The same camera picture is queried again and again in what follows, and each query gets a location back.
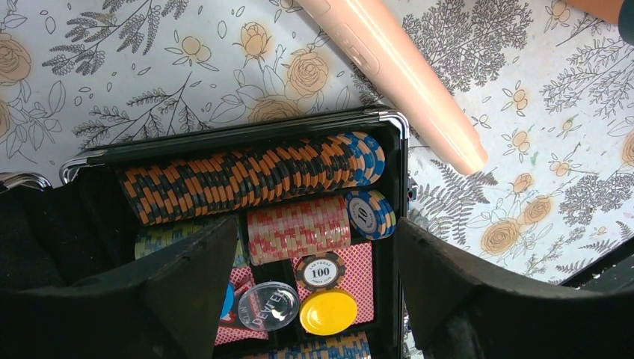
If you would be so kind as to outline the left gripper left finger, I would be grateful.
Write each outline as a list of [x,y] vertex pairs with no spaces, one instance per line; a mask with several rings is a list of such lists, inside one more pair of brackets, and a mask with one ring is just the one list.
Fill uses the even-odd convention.
[[3,358],[211,358],[233,215],[73,286],[1,291]]

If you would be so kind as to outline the orange medicine box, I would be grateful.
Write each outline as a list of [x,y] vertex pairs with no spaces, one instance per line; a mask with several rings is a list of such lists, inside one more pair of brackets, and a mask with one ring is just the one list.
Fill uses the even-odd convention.
[[566,3],[616,25],[620,37],[633,45],[633,0],[567,0]]

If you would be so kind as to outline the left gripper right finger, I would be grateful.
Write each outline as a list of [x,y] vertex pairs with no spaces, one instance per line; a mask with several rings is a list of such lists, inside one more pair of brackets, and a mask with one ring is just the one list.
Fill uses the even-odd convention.
[[503,269],[401,218],[398,269],[426,358],[631,358],[633,284],[561,286]]

